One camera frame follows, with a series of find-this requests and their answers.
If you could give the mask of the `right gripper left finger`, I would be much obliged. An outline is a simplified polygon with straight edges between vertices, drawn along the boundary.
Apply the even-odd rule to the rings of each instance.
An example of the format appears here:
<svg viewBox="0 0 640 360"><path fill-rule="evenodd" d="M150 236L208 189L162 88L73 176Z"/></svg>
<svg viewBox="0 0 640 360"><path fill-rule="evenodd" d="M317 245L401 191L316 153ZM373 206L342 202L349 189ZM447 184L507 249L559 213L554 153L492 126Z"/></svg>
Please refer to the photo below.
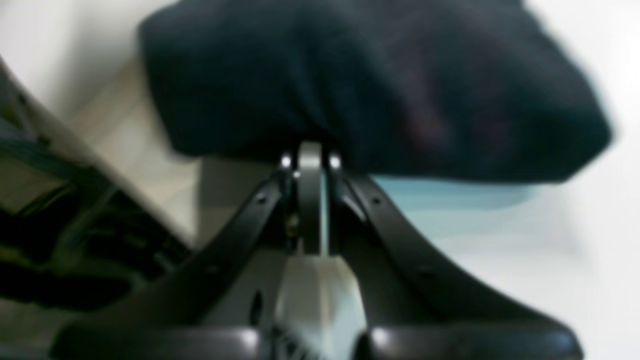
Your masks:
<svg viewBox="0 0 640 360"><path fill-rule="evenodd" d="M180 268L146 289L62 330L53 360L288 360L275 325L279 289L292 255L321 251L321 146L250 194L219 234Z"/></svg>

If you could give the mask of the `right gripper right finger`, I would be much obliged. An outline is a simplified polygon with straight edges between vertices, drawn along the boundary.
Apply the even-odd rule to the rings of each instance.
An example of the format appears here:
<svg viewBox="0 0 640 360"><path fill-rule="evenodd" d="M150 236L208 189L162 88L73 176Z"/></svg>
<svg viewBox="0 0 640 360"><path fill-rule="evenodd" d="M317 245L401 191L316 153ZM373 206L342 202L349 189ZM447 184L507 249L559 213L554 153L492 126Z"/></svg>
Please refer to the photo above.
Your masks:
<svg viewBox="0 0 640 360"><path fill-rule="evenodd" d="M370 177L325 150L329 250L354 274L365 328L353 360L582 360L571 328L455 264Z"/></svg>

